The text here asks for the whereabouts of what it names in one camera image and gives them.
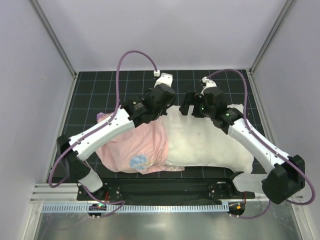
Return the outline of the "white pillow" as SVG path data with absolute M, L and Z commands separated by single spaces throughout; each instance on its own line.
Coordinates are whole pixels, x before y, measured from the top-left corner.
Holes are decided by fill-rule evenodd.
M 172 106 L 161 117 L 168 138 L 166 163 L 179 167 L 221 167 L 250 174 L 254 156 L 207 118 L 194 117 L 194 107 L 182 115 Z

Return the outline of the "pink purple printed pillowcase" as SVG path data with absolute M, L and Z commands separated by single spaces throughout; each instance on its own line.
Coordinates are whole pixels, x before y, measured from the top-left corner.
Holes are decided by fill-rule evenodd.
M 170 144 L 186 137 L 186 125 L 161 119 L 143 123 L 121 133 L 99 147 L 95 153 L 101 163 L 115 173 L 181 172 L 185 168 L 168 162 Z

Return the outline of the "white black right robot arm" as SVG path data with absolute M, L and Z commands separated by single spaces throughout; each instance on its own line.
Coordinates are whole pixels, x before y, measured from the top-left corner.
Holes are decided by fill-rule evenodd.
M 253 192 L 280 204 L 305 187 L 305 161 L 271 144 L 250 125 L 243 112 L 227 105 L 221 89 L 208 87 L 201 93 L 187 92 L 179 111 L 186 116 L 190 106 L 193 106 L 192 116 L 209 118 L 215 127 L 244 146 L 264 168 L 265 174 L 235 173 L 232 181 L 225 185 L 230 198 Z

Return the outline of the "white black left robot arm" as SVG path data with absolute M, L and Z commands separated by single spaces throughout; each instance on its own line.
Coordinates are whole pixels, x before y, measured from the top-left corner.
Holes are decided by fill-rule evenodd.
M 56 145 L 59 157 L 65 160 L 67 174 L 80 183 L 94 200 L 103 199 L 106 188 L 100 176 L 84 162 L 120 134 L 165 115 L 175 100 L 175 94 L 168 84 L 158 83 L 143 96 L 121 103 L 114 113 L 88 130 L 72 137 L 59 136 Z

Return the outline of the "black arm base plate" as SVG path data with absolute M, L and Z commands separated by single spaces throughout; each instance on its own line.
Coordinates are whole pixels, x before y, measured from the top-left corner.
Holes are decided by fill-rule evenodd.
M 236 190 L 228 178 L 106 178 L 102 188 L 87 193 L 78 186 L 77 200 L 125 201 L 128 206 L 213 205 L 223 200 L 254 199 Z

